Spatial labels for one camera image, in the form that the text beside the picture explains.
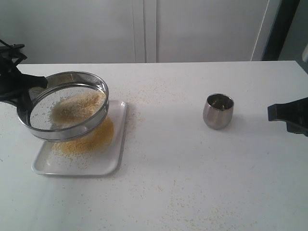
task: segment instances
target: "white table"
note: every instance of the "white table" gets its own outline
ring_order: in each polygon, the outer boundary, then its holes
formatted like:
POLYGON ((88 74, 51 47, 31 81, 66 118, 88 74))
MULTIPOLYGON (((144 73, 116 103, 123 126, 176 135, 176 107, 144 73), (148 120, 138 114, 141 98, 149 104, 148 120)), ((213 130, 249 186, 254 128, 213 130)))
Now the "white table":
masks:
POLYGON ((129 103, 122 166, 107 178, 36 175, 42 141, 0 103, 2 231, 305 231, 308 138, 268 122, 267 107, 308 96, 295 62, 28 64, 92 72, 129 103), (207 96, 235 101, 225 130, 202 120, 207 96))

